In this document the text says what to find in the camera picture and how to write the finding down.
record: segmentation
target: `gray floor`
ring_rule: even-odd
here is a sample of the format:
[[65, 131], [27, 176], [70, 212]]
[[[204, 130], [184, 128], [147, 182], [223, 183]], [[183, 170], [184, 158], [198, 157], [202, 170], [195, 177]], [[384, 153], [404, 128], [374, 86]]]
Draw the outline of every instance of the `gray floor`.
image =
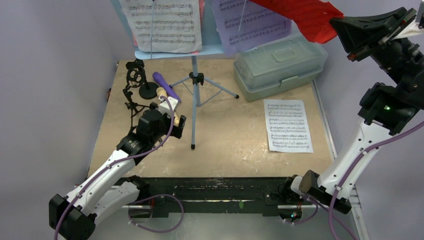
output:
[[[314, 209], [303, 209], [309, 216]], [[319, 210], [309, 222], [297, 226], [283, 225], [279, 217], [262, 217], [260, 214], [207, 214], [184, 215], [182, 224], [171, 233], [151, 233], [128, 224], [126, 209], [121, 209], [97, 226], [91, 240], [332, 240], [327, 213]], [[355, 228], [352, 214], [338, 216]], [[169, 218], [144, 219], [143, 225], [157, 230], [172, 227], [179, 219], [179, 213]], [[338, 236], [342, 240], [352, 239], [335, 222]]]

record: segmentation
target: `purple sheet music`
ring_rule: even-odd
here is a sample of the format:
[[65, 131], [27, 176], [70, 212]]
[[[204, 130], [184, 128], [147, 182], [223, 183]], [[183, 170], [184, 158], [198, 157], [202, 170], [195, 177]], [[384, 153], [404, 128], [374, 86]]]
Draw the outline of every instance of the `purple sheet music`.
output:
[[291, 33], [292, 20], [251, 1], [246, 1], [242, 18], [244, 4], [245, 0], [213, 0], [212, 12], [225, 55], [232, 56]]

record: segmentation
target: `purple handle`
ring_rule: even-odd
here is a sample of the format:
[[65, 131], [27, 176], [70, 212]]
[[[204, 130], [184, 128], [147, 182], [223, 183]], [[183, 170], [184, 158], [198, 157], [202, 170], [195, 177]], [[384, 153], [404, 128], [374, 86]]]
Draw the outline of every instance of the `purple handle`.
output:
[[159, 72], [155, 72], [153, 73], [153, 80], [159, 84], [163, 89], [165, 89], [166, 93], [170, 96], [173, 97], [174, 99], [178, 100], [178, 102], [181, 103], [181, 99], [178, 97], [178, 95], [174, 92], [174, 90], [172, 90], [172, 88], [168, 85], [168, 83], [165, 81], [164, 77], [162, 76], [162, 74], [160, 74]]

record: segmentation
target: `black round base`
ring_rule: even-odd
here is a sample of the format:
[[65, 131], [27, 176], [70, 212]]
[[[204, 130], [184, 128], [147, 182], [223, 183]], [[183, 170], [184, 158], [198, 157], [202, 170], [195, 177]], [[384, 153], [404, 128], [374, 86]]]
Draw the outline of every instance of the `black round base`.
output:
[[158, 95], [156, 94], [156, 89], [159, 88], [159, 86], [154, 83], [154, 82], [147, 82], [148, 86], [150, 89], [146, 88], [146, 84], [143, 84], [140, 86], [140, 89], [138, 90], [138, 93], [140, 94], [140, 97], [142, 97], [143, 99], [154, 99], [156, 98]]

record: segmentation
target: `light blue music stand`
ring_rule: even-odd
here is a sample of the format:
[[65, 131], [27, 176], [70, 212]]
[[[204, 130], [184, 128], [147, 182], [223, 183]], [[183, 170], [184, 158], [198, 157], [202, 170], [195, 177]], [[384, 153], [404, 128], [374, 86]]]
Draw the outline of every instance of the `light blue music stand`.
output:
[[[121, 11], [121, 4], [118, 0], [110, 0], [112, 3], [116, 14], [118, 15], [120, 21], [122, 22], [123, 27], [125, 28], [126, 32], [130, 36], [131, 39], [133, 39], [133, 33], [131, 32], [131, 28], [128, 25], [127, 18]], [[197, 56], [204, 56], [204, 55], [213, 55], [213, 54], [223, 54], [224, 48], [221, 43], [220, 35], [217, 32], [217, 25], [215, 24], [214, 15], [212, 13], [212, 1], [205, 1], [204, 6], [204, 12], [203, 12], [203, 19], [202, 19], [202, 26], [201, 26], [201, 42], [202, 42], [202, 51], [199, 51], [196, 54], [193, 53], [167, 53], [167, 52], [143, 52], [140, 51], [137, 46], [133, 46], [135, 50], [135, 57], [137, 59], [145, 60], [145, 59], [162, 59], [162, 58], [176, 58], [176, 57], [191, 57], [191, 63], [193, 67], [193, 72], [189, 74], [189, 76], [181, 79], [180, 81], [177, 81], [176, 83], [173, 83], [169, 85], [171, 88], [181, 84], [187, 80], [193, 80], [193, 92], [190, 91], [190, 93], [193, 95], [193, 116], [192, 116], [192, 131], [191, 131], [191, 149], [195, 149], [196, 143], [195, 143], [195, 133], [196, 133], [196, 109], [200, 108], [207, 102], [209, 102], [211, 99], [216, 97], [220, 92], [224, 91], [236, 99], [239, 98], [239, 95], [233, 93], [232, 91], [224, 88], [223, 86], [219, 85], [218, 83], [210, 80], [207, 77], [204, 77], [202, 79], [203, 74], [199, 74], [198, 72], [198, 64], [197, 64]], [[210, 97], [205, 102], [201, 102], [200, 100], [200, 91], [199, 91], [199, 84], [201, 82], [205, 82], [212, 84], [213, 86], [217, 87], [219, 91]]]

